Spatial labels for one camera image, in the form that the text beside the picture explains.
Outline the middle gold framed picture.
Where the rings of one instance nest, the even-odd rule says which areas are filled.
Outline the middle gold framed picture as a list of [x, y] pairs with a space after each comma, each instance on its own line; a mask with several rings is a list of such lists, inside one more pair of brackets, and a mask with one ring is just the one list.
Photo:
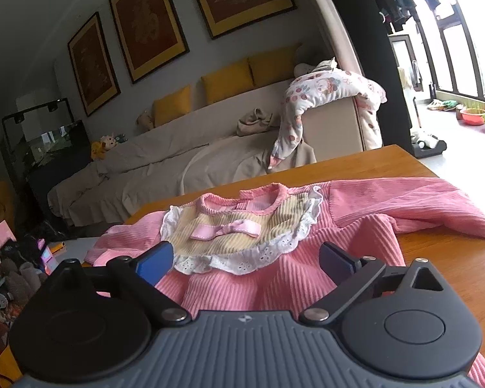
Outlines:
[[109, 0], [132, 83], [189, 52], [172, 0]]

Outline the left gold framed picture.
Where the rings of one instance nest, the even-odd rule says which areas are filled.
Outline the left gold framed picture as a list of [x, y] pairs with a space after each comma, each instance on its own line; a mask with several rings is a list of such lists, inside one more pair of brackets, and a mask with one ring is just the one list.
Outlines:
[[70, 64], [86, 116], [121, 93], [98, 11], [67, 44]]

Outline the yellow cushion middle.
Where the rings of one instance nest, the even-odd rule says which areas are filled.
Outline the yellow cushion middle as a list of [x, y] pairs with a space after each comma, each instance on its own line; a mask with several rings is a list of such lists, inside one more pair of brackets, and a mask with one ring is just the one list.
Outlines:
[[250, 64], [241, 59], [201, 78], [208, 104], [213, 104], [255, 88]]

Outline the glass fish tank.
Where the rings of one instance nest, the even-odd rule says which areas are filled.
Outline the glass fish tank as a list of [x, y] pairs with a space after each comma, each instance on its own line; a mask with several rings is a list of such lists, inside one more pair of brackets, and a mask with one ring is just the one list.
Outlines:
[[49, 191], [90, 162], [91, 143], [69, 100], [57, 98], [1, 119], [2, 154], [17, 186]]

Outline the pink knit baby dress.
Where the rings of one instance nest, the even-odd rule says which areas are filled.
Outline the pink knit baby dress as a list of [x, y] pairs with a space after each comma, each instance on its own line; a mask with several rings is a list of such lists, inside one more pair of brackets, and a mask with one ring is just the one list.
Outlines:
[[173, 265], [157, 288], [190, 314], [298, 314], [335, 288], [320, 268], [323, 243], [402, 266], [398, 235], [440, 226], [485, 239], [485, 215], [442, 179], [332, 180], [300, 188], [272, 183], [235, 199], [202, 194], [132, 225], [113, 226], [86, 261], [103, 266], [167, 241]]

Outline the crumpled beige cloth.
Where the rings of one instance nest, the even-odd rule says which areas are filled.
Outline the crumpled beige cloth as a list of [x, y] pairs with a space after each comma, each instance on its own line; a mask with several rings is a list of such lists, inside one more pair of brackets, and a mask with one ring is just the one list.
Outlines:
[[280, 115], [255, 108], [240, 117], [236, 125], [236, 135], [239, 137], [264, 133], [280, 125]]

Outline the yellow cushion right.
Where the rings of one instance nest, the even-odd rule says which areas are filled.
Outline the yellow cushion right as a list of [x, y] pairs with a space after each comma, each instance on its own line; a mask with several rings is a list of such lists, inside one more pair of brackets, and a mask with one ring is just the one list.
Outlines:
[[248, 62], [254, 85], [261, 88], [293, 77], [298, 48], [299, 44], [295, 44], [250, 56]]

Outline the yellow cushion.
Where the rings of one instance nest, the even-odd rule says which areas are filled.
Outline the yellow cushion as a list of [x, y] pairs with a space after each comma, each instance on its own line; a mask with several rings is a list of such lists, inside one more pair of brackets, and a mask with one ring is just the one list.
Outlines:
[[254, 85], [261, 88], [293, 77], [298, 48], [299, 44], [295, 44], [250, 56], [248, 62]]
[[191, 111], [191, 86], [187, 85], [153, 102], [152, 115], [154, 126], [158, 127], [167, 124], [180, 116], [189, 114]]
[[255, 88], [250, 64], [241, 59], [201, 78], [208, 104], [213, 104]]

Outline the yellow cushion left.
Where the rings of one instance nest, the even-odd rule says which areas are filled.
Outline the yellow cushion left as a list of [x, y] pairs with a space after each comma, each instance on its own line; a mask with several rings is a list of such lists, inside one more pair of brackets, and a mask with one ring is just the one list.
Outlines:
[[191, 111], [191, 86], [187, 85], [153, 102], [152, 115], [154, 126], [158, 127], [167, 124], [180, 116], [189, 114]]

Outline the red plastic basin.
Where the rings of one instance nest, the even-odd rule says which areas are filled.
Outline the red plastic basin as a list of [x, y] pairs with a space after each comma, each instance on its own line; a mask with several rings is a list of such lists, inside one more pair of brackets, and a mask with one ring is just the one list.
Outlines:
[[466, 125], [480, 126], [485, 124], [485, 110], [462, 108], [461, 118]]

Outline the yellow plush toy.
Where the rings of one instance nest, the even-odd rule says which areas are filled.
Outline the yellow plush toy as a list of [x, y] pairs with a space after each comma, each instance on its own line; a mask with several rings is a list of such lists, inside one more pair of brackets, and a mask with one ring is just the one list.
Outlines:
[[107, 135], [100, 138], [99, 141], [91, 144], [91, 159], [104, 159], [106, 153], [118, 145], [114, 136]]

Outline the white side table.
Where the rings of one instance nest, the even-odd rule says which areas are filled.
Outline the white side table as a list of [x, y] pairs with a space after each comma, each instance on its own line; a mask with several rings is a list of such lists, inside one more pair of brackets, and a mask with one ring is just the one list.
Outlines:
[[97, 241], [98, 237], [82, 237], [63, 242], [50, 242], [48, 247], [55, 261], [59, 264], [72, 258], [84, 263], [87, 252], [92, 249]]

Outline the beige covered sofa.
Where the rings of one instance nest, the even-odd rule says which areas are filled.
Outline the beige covered sofa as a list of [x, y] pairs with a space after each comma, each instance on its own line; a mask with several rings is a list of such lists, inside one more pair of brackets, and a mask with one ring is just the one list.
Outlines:
[[277, 130], [239, 137], [238, 120], [277, 114], [281, 81], [217, 102], [110, 150], [49, 191], [50, 210], [77, 227], [127, 220], [147, 203], [271, 172]]

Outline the floral baby blanket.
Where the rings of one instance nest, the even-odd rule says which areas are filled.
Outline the floral baby blanket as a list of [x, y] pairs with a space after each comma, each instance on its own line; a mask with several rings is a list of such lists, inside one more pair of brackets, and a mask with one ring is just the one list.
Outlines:
[[382, 147], [378, 110], [386, 102], [375, 81], [338, 68], [334, 59], [320, 62], [284, 93], [268, 167], [277, 167], [302, 143], [319, 161]]

